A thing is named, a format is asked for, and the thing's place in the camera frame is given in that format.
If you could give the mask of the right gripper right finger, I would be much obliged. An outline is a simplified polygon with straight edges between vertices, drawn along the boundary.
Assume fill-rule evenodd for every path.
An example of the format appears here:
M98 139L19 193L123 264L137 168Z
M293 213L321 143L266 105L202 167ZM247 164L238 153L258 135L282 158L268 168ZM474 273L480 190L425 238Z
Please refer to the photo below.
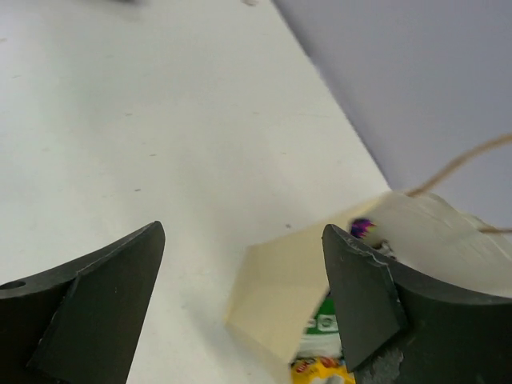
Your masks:
M346 368L356 382L510 382L508 298L429 277L333 224L322 247Z

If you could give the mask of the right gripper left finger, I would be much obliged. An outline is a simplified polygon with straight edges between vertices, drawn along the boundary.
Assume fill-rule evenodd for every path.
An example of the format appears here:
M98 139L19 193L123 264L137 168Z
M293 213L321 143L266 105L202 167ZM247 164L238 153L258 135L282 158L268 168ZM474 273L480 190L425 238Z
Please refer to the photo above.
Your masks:
M162 262L152 222L1 286L3 383L125 383Z

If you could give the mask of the green snack pouch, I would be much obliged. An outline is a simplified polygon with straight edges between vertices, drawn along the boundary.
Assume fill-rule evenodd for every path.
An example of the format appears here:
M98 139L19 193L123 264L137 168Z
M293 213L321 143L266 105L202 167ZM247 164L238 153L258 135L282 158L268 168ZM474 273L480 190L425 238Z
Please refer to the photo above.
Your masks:
M304 329L297 358L341 358L342 344L338 332L334 301L330 292L324 297Z

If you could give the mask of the yellow M&M packet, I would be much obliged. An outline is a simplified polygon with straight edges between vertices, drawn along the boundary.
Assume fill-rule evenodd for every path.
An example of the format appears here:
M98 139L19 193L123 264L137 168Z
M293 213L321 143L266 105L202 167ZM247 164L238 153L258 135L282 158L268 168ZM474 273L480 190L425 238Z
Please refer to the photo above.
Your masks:
M290 365L293 384L355 384L340 358L296 358Z

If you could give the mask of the large blue purple snack bag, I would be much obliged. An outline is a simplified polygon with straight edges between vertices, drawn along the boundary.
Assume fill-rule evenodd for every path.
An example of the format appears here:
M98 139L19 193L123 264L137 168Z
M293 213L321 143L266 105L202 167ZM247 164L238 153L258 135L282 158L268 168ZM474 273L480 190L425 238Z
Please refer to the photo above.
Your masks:
M368 218L354 218L349 225L349 233L360 240L368 239L377 225Z

